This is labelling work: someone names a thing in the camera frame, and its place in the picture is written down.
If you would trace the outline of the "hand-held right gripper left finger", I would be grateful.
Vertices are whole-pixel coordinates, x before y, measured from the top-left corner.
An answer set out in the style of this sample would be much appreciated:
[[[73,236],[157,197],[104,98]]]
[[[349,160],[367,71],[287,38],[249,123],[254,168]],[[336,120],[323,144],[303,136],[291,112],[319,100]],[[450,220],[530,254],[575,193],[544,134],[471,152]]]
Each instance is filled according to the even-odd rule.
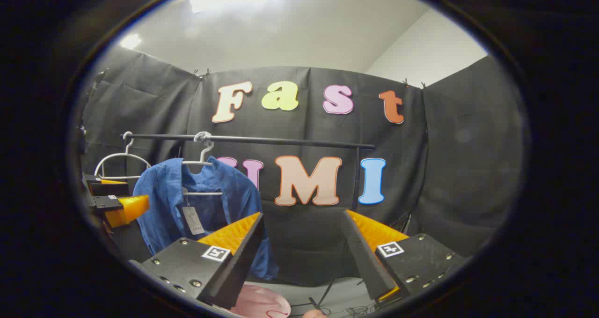
[[[184,302],[231,309],[248,277],[264,229],[263,214],[254,213],[203,239],[181,237],[144,262],[129,260],[129,266]]]

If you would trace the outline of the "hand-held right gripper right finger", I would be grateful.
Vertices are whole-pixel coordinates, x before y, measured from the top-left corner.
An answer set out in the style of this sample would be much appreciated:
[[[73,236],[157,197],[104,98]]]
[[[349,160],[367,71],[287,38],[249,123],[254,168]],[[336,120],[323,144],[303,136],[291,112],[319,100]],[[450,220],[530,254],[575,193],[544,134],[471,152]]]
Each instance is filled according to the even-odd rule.
[[[351,210],[342,214],[342,232],[367,293],[378,304],[419,295],[467,261],[427,233],[407,236]]]

